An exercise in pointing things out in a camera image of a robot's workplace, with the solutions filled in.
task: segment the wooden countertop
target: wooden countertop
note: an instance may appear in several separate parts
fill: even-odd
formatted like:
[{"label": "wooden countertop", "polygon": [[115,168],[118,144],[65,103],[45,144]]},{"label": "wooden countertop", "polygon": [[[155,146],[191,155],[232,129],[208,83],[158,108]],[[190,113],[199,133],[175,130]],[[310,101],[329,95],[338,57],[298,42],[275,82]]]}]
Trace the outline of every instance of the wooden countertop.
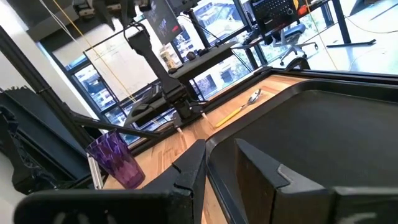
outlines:
[{"label": "wooden countertop", "polygon": [[[185,152],[185,150],[187,150],[197,139],[207,139],[214,133],[217,133],[219,130],[231,124],[233,121],[236,121],[257,106],[263,104],[280,91],[304,80],[305,79],[302,78],[272,75],[207,114],[209,121],[215,125],[232,111],[245,104],[254,91],[262,89],[262,95],[255,104],[249,105],[247,108],[243,109],[239,114],[220,128],[214,129],[212,125],[209,124],[209,121],[202,118],[184,128],[182,130],[183,134],[176,133],[138,155],[136,160],[146,175],[145,181],[138,187],[138,189],[147,185],[150,181],[154,180],[158,175],[166,170],[171,163]],[[104,189],[116,190],[123,189],[123,187],[116,179],[109,176],[104,185]],[[207,178],[205,186],[205,201],[203,203],[203,214],[201,220],[202,223],[208,224],[226,223],[226,219],[217,201],[216,195]]]}]

